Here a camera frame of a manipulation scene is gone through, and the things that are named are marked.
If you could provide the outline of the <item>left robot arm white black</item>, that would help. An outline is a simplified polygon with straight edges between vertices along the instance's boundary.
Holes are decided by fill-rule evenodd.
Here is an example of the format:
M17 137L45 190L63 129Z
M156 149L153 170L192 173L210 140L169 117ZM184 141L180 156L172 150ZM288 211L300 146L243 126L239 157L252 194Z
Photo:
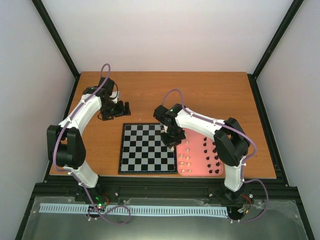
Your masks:
M97 112L103 121L131 114L129 103L119 100L117 91L108 87L87 87L73 111L46 131L49 161L57 171L67 172L79 185L86 187L86 195L95 202L103 198L104 188L97 184L99 176L86 161L82 134Z

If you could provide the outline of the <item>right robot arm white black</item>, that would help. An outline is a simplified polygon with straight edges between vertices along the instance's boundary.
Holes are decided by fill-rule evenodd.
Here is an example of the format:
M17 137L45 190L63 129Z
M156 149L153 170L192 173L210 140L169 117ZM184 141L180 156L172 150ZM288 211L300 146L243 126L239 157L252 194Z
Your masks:
M178 103L171 108L159 105L153 117L161 123L161 141L176 150L181 176L224 174L224 185L212 195L230 203L240 200L244 161L251 143L236 119L210 118Z

